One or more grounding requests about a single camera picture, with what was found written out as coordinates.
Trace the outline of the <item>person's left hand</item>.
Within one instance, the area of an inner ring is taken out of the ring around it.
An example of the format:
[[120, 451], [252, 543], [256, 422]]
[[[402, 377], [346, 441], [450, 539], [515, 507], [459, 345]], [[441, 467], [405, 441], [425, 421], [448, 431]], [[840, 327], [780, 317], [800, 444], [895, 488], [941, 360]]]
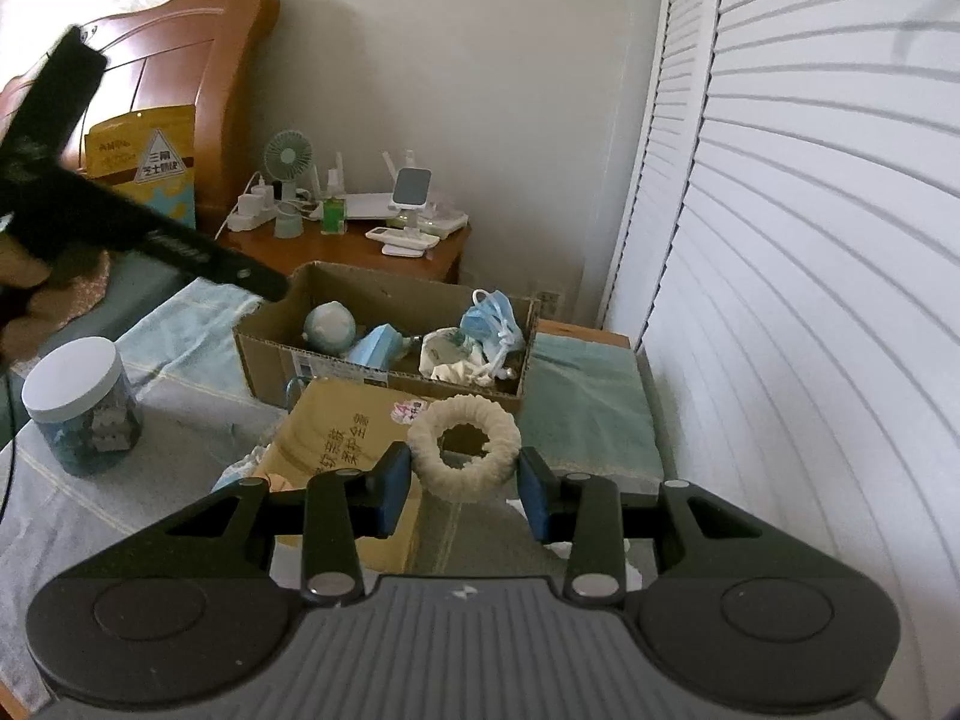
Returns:
[[50, 277], [50, 266], [26, 252], [10, 234], [0, 234], [0, 284], [32, 289]]

